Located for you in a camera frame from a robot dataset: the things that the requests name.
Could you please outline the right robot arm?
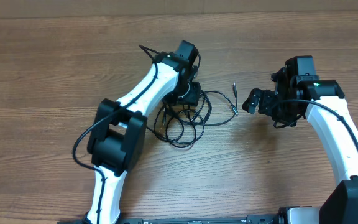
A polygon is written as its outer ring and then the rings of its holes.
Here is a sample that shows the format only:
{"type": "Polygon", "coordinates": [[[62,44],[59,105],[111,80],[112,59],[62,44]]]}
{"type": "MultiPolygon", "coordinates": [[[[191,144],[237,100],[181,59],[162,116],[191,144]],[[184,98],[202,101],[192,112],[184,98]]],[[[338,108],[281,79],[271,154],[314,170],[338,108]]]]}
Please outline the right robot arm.
{"type": "Polygon", "coordinates": [[[277,129],[301,118],[316,131],[336,188],[320,207],[281,207],[263,223],[358,223],[358,130],[336,80],[322,80],[310,55],[288,59],[271,76],[274,90],[254,88],[242,109],[271,117],[277,129]]]}

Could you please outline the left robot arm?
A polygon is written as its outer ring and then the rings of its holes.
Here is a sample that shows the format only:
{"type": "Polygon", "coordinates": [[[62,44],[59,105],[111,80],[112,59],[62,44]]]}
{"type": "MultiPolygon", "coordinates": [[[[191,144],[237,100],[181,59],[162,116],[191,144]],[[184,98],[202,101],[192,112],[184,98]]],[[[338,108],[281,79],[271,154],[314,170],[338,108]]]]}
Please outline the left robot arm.
{"type": "Polygon", "coordinates": [[[167,105],[197,106],[200,84],[193,81],[198,49],[182,41],[174,52],[152,57],[146,76],[127,95],[100,102],[87,151],[95,171],[91,209],[82,223],[116,223],[127,173],[144,146],[147,118],[160,101],[167,105]]]}

